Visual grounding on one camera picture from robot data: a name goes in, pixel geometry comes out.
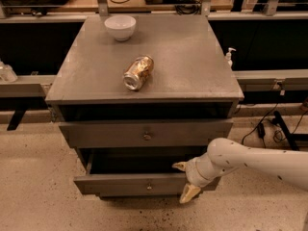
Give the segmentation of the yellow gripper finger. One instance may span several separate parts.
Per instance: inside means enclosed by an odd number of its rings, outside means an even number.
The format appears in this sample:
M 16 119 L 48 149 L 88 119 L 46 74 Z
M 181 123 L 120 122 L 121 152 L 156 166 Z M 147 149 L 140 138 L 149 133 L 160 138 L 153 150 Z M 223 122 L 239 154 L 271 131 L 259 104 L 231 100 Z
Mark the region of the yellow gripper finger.
M 180 171 L 186 171 L 186 162 L 174 163 L 172 167 L 175 169 L 179 169 Z
M 201 189 L 198 186 L 187 183 L 184 186 L 183 192 L 180 196 L 179 202 L 185 204 L 190 202 L 195 196 L 201 192 Z

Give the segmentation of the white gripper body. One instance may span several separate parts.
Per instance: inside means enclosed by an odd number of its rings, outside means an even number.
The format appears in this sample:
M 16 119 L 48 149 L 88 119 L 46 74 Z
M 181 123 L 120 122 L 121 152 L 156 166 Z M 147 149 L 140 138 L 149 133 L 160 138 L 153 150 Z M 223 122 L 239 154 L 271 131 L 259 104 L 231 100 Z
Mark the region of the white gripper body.
M 215 178 L 229 174 L 234 170 L 236 170 L 235 167 L 220 166 L 214 163 L 207 153 L 186 163 L 188 183 L 199 188 L 206 187 Z

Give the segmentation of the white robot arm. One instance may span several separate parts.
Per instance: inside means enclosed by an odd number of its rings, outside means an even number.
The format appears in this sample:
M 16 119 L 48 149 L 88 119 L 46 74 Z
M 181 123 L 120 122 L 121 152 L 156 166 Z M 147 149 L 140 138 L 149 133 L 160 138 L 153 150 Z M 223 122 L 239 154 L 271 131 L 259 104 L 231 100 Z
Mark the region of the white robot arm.
M 179 231 L 307 231 L 307 154 L 215 139 L 185 172 Z

